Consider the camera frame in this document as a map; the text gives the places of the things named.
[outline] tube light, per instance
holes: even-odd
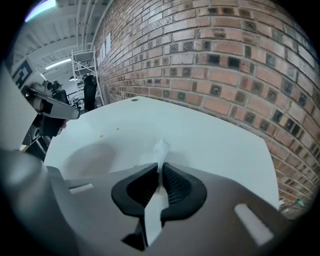
[[[33,17],[37,16],[38,14],[56,6],[56,0],[44,0],[39,3],[36,7],[34,7],[27,17],[24,19],[25,22],[30,21]]]
[[[54,63],[54,64],[52,64],[52,65],[50,65],[50,66],[47,66],[45,69],[48,70],[48,69],[51,69],[51,68],[53,68],[53,67],[55,67],[55,66],[58,66],[58,65],[60,65],[60,64],[62,64],[62,63],[66,63],[66,62],[70,62],[70,61],[71,61],[71,59],[70,59],[70,58],[67,58],[67,59],[65,59],[65,60],[61,60],[61,61],[59,61],[59,62],[57,62],[57,63]]]

